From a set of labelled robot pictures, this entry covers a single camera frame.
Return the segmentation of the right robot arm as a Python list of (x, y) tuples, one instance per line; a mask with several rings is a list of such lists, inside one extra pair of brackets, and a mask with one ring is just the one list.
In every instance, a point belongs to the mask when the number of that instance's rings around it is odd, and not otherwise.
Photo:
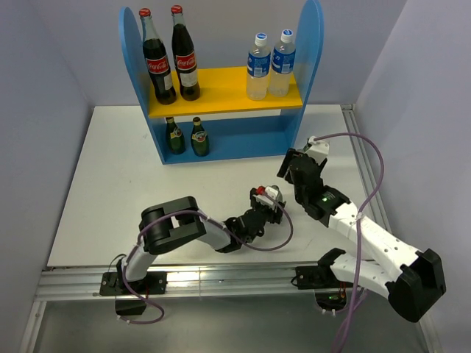
[(359, 215), (347, 196), (323, 182), (326, 161), (316, 157), (316, 152), (288, 149), (277, 175), (293, 185), (295, 200), (308, 216), (361, 245), (374, 260), (358, 262), (334, 248), (319, 260), (320, 282), (328, 287), (357, 282), (386, 298), (405, 320), (418, 322), (446, 292), (441, 257), (432, 249), (422, 252), (402, 242)]

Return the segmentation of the Pocari Sweat bottle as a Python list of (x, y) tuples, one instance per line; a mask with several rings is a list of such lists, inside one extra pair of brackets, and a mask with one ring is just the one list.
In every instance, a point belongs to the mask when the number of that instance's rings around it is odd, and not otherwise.
[(273, 48), (272, 73), (269, 81), (269, 92), (273, 96), (284, 97), (288, 93), (296, 54), (293, 37), (294, 32), (291, 29), (284, 29), (280, 40)]
[(246, 93), (247, 97), (254, 101), (264, 99), (268, 90), (271, 51), (267, 44), (267, 34), (259, 32), (248, 51)]

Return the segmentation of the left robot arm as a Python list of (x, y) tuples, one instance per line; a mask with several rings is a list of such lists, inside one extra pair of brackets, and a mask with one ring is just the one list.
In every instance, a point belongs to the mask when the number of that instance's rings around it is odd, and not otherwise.
[(186, 196), (146, 208), (141, 213), (140, 233), (131, 252), (119, 260), (117, 286), (136, 293), (154, 260), (193, 240), (222, 254), (251, 246), (264, 235), (266, 224), (280, 224), (286, 203), (276, 185), (253, 188), (250, 208), (238, 217), (218, 222), (206, 215), (193, 196)]

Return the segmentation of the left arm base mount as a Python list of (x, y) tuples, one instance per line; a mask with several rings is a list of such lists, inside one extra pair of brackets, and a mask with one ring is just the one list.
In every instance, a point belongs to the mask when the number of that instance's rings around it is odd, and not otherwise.
[[(149, 298), (150, 295), (162, 295), (166, 292), (167, 273), (165, 271), (151, 271), (138, 281), (130, 282), (130, 287), (138, 294)], [(100, 296), (130, 296), (119, 272), (105, 272), (99, 289)], [(140, 316), (144, 313), (146, 304), (135, 297), (131, 299), (116, 299), (115, 311), (118, 315)]]

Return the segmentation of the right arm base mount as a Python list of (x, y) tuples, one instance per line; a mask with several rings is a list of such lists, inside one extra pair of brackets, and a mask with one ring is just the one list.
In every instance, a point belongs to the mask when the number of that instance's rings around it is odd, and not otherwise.
[(297, 266), (291, 284), (298, 290), (314, 292), (314, 306), (322, 315), (335, 317), (348, 310), (347, 290), (353, 287), (350, 282), (339, 281), (326, 266)]

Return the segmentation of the green Perrier bottle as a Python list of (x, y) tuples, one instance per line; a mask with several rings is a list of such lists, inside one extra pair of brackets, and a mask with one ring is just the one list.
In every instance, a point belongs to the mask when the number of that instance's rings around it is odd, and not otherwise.
[(204, 157), (209, 154), (210, 143), (208, 135), (200, 117), (193, 118), (193, 129), (191, 133), (191, 147), (194, 151), (194, 154), (198, 157)]
[(183, 132), (173, 117), (166, 117), (166, 142), (172, 154), (182, 154), (185, 151)]

